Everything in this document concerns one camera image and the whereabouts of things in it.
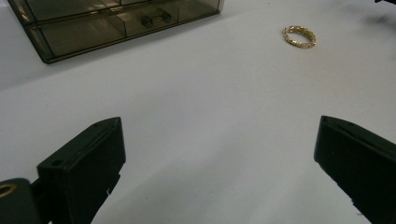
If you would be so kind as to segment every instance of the screw hole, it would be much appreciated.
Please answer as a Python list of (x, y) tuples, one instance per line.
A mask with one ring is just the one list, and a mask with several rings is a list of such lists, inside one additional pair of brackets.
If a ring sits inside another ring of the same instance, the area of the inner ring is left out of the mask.
[(5, 184), (0, 186), (0, 198), (3, 198), (15, 190), (15, 184)]
[(63, 162), (64, 162), (63, 160), (56, 160), (56, 161), (53, 161), (53, 162), (51, 163), (51, 165), (52, 165), (52, 166), (59, 166), (59, 165), (61, 165)]

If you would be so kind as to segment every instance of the black plastic part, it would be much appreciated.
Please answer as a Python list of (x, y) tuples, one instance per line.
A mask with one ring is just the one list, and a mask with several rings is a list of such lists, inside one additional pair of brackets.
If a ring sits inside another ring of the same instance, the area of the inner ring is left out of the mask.
[(93, 124), (42, 161), (38, 174), (53, 224), (91, 223), (125, 163), (120, 118)]
[(396, 0), (385, 0), (386, 2), (390, 2), (396, 4)]
[(396, 145), (349, 121), (323, 116), (315, 161), (372, 223), (396, 223)]
[(28, 180), (16, 178), (0, 182), (0, 223), (43, 223)]
[(89, 224), (124, 163), (120, 118), (97, 122), (42, 161), (32, 185), (0, 182), (0, 224)]

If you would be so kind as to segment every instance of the gold ring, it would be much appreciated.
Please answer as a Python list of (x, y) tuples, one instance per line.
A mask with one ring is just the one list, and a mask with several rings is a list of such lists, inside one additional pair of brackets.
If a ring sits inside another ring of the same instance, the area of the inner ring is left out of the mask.
[(6, 197), (17, 187), (15, 184), (3, 184), (0, 185), (0, 198)]
[[(288, 33), (295, 33), (295, 34), (303, 35), (306, 38), (308, 38), (309, 43), (295, 41), (289, 37)], [(300, 48), (300, 49), (311, 49), (317, 44), (317, 38), (315, 37), (314, 33), (312, 31), (304, 28), (303, 26), (293, 25), (293, 26), (286, 27), (282, 31), (282, 34), (285, 37), (286, 42), (288, 42), (289, 44), (294, 45), (295, 47)]]

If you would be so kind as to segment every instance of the plastic storage box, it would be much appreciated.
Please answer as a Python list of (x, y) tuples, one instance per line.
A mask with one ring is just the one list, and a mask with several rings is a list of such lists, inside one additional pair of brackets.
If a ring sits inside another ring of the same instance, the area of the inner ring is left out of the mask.
[(44, 63), (218, 14), (224, 0), (8, 0)]

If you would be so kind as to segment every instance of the white table surface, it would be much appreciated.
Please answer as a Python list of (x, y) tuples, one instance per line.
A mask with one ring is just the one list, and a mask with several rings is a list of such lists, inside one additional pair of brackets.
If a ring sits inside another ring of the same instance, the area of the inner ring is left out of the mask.
[[(34, 181), (52, 152), (120, 116), (127, 162), (93, 223), (369, 223), (313, 154), (321, 115), (396, 142), (396, 5), (226, 0), (221, 15), (51, 65), (0, 6), (0, 180)], [(287, 44), (293, 24), (318, 44)]]

